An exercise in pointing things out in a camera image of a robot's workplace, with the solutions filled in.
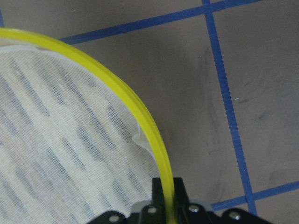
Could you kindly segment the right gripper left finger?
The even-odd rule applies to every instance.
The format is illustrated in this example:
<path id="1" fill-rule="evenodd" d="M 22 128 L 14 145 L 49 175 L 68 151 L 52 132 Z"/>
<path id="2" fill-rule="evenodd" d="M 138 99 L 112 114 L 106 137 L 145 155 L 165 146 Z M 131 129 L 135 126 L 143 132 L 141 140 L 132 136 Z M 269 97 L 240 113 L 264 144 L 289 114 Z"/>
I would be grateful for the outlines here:
<path id="1" fill-rule="evenodd" d="M 160 178 L 152 179 L 151 200 L 133 204 L 131 214 L 125 217 L 116 210 L 109 210 L 92 221 L 90 224 L 165 224 L 166 212 L 164 194 Z"/>

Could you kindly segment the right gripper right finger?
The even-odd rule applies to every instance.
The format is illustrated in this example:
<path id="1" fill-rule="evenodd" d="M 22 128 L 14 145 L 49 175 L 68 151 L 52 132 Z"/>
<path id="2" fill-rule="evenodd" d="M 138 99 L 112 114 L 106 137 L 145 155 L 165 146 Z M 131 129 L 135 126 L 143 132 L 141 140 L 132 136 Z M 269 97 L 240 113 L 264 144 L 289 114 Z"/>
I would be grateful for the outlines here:
<path id="1" fill-rule="evenodd" d="M 268 224 L 269 222 L 239 208 L 225 210 L 221 216 L 198 202 L 191 202 L 183 179 L 174 179 L 178 222 L 180 224 Z"/>

